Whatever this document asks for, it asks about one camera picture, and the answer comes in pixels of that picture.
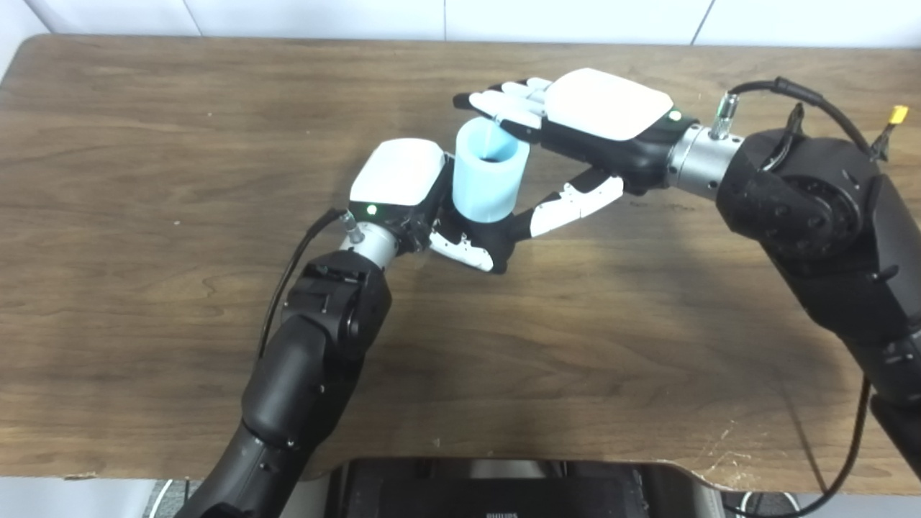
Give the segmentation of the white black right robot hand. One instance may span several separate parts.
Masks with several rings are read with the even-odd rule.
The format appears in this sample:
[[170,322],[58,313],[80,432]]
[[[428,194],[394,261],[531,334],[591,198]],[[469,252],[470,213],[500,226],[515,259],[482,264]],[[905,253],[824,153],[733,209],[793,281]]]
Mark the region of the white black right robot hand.
[[556,80],[507,81],[458,93],[452,102],[524,143],[588,165],[561,191],[513,217],[513,242],[584,219],[624,194],[664,189],[672,150],[698,122],[667,93],[592,68]]

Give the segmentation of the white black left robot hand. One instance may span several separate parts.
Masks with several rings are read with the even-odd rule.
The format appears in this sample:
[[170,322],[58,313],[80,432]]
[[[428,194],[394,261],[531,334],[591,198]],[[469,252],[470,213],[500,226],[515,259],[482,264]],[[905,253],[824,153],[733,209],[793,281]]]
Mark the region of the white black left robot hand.
[[378,145],[350,191],[345,250],[387,268],[400,255],[432,249],[454,261],[502,274],[521,240],[527,215],[502,215],[517,196],[504,190],[503,166],[520,179],[517,141],[460,145],[458,157],[427,139]]

